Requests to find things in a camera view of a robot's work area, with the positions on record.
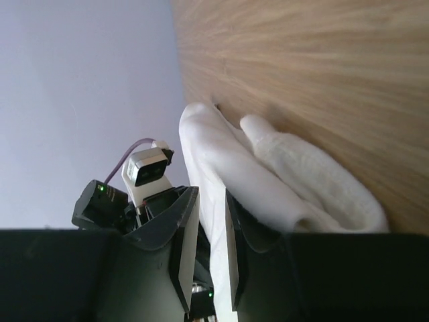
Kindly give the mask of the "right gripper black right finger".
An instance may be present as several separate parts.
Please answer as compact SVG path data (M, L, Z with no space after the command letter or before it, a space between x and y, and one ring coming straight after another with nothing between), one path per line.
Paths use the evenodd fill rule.
M232 308L240 321L427 321L428 238L279 233L226 195Z

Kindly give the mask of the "cream white t shirt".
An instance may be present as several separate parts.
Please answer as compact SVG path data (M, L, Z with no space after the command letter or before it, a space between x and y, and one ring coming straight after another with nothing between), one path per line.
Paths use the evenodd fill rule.
M187 105L179 125L190 184L200 190L200 223L219 321L236 321L225 224L226 193L258 222L281 232L387 233L387 217L369 190L320 148L277 131L257 115L239 127L213 106Z

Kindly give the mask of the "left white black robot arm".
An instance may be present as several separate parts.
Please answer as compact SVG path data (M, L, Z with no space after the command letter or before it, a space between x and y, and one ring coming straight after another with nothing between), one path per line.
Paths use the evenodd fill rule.
M127 235L171 207L185 190L185 186L167 189L136 207L127 193L92 180L74 206L72 224L80 229L115 229Z

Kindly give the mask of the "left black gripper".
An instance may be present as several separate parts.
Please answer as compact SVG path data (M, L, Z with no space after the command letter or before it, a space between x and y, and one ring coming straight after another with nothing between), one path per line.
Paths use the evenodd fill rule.
M127 235L141 227L143 232L158 232L160 235L174 235L177 231L178 214L174 203L187 190L187 186L177 186L146 197L136 207L129 201L123 213L123 234Z

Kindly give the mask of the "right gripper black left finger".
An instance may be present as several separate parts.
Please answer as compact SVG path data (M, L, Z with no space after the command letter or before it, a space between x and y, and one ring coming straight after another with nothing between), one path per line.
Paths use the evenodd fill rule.
M182 321L198 235L190 186L136 231L1 231L2 321Z

